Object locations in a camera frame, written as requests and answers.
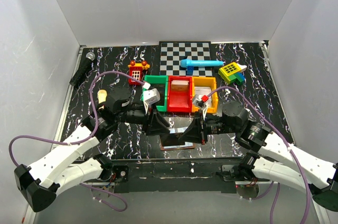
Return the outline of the black credit card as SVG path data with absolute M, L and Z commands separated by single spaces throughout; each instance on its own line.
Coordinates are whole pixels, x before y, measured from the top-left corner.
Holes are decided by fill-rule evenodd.
M 168 134 L 162 139 L 162 146 L 169 147 L 169 146 L 183 146 L 185 145 L 185 141 L 180 139 L 182 134 Z

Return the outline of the brown leather card holder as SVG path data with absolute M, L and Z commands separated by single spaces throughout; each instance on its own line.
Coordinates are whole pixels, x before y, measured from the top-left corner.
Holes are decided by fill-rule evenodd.
M 195 144 L 190 142 L 179 141 L 180 136 L 185 132 L 187 127 L 171 128 L 168 134 L 160 134 L 162 151 L 194 149 Z

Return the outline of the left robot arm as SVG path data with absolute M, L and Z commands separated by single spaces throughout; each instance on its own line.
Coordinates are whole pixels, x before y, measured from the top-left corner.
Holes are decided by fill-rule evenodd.
M 99 104 L 73 133 L 47 155 L 30 165 L 14 170 L 16 186 L 34 212 L 46 209 L 65 190 L 88 180 L 106 182 L 112 177 L 113 164 L 98 154 L 81 164 L 73 162 L 117 130 L 119 123 L 139 124 L 148 136 L 166 134 L 169 124 L 158 112 L 157 89 L 143 91 L 143 102 L 128 97 L 98 92 Z

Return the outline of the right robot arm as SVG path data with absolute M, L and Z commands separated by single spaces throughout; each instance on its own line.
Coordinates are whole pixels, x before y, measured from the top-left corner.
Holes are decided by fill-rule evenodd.
M 221 116 L 197 111 L 178 141 L 205 144 L 209 135 L 228 133 L 234 133 L 235 141 L 249 153 L 227 175 L 279 182 L 309 193 L 323 208 L 337 211 L 337 164 L 284 142 L 270 128 L 249 119 L 248 110 L 236 101 L 223 105 Z

